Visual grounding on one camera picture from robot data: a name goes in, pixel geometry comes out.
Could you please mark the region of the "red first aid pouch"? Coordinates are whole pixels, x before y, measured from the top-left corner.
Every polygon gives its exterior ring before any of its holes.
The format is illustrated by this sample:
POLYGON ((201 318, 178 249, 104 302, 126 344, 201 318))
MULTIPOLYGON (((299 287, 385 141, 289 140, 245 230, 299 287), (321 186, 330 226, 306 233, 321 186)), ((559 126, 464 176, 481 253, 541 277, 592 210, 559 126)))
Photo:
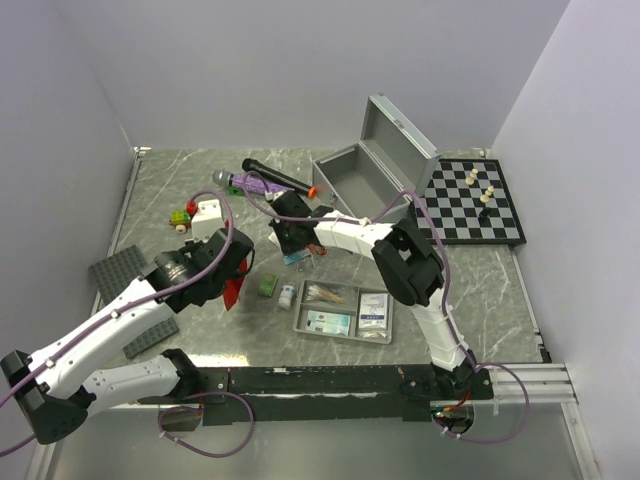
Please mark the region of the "red first aid pouch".
POLYGON ((226 281, 222 298, 225 309, 227 311, 230 311, 237 303, 245 276, 248 272, 249 262, 247 259, 244 259, 240 264, 240 267, 238 268, 235 276, 226 281))

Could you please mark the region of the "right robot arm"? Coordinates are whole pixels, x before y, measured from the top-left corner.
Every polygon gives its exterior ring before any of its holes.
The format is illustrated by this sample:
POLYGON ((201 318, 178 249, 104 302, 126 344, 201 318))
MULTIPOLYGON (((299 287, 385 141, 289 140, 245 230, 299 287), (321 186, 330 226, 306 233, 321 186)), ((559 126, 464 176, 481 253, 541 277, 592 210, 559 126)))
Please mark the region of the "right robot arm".
POLYGON ((488 372, 476 366, 444 300, 445 263, 410 220, 376 223, 327 206, 312 210, 294 192, 269 195, 268 204, 283 249, 335 247, 375 262, 387 292, 409 307, 426 339, 432 370, 427 395, 458 401, 493 397, 488 372))

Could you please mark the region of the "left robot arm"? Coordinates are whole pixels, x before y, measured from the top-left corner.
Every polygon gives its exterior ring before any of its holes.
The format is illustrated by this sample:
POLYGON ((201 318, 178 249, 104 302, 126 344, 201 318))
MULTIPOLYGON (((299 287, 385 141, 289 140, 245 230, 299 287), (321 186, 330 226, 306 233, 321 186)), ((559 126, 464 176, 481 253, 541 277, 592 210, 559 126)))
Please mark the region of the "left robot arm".
POLYGON ((186 307, 203 306, 242 279, 253 241, 228 223, 205 241, 163 252, 102 310, 33 353, 14 350, 1 361, 10 398, 32 437, 52 444, 114 406, 151 397, 184 402, 203 391, 186 353, 169 349, 149 361, 105 368, 117 350, 186 307))

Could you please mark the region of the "white blue instruction packet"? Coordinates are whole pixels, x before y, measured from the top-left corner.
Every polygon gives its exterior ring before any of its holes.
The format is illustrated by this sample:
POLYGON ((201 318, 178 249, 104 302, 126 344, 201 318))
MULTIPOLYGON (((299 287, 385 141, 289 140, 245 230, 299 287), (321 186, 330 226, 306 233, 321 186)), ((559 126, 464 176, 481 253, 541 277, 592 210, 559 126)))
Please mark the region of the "white blue instruction packet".
POLYGON ((389 295, 365 292, 360 295, 356 334, 373 340, 389 339, 389 295))

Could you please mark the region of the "green medicine box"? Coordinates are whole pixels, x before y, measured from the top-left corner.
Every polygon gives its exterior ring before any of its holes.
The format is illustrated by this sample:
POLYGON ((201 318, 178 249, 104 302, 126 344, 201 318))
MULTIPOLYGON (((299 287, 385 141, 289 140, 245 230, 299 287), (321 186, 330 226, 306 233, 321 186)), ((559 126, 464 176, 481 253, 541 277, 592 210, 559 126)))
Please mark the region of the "green medicine box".
POLYGON ((260 296, 271 298, 274 294, 278 283, 278 277, 274 274, 265 274, 258 285, 258 294, 260 296))

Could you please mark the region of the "blue white small sachet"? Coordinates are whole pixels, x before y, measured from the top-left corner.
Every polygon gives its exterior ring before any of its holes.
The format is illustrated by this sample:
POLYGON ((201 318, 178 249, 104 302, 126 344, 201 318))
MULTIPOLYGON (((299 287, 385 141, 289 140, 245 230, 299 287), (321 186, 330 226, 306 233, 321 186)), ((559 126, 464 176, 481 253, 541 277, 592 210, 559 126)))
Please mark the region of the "blue white small sachet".
POLYGON ((310 257, 311 255, 312 253, 308 249, 304 249, 292 254, 285 255, 283 257, 283 260, 286 265, 292 265, 299 261, 304 260, 305 258, 310 257))

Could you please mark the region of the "cotton swabs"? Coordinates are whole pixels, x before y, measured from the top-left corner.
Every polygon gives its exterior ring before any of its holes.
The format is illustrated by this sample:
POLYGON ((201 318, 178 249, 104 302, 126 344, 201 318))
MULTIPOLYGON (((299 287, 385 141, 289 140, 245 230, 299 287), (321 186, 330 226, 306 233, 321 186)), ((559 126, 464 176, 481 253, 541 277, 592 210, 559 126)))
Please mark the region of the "cotton swabs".
POLYGON ((306 289, 305 301, 322 301, 332 304, 343 304, 345 299, 339 291, 334 291, 320 284, 310 284, 306 289))

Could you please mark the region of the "light blue gauze packet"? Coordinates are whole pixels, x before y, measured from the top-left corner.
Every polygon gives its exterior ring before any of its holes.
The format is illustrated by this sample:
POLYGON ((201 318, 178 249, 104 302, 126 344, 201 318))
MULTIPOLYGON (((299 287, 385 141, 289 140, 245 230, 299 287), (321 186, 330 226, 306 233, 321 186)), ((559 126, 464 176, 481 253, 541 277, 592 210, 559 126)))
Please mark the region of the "light blue gauze packet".
POLYGON ((350 323, 350 315, 309 310, 305 330, 329 335, 348 336, 350 323))

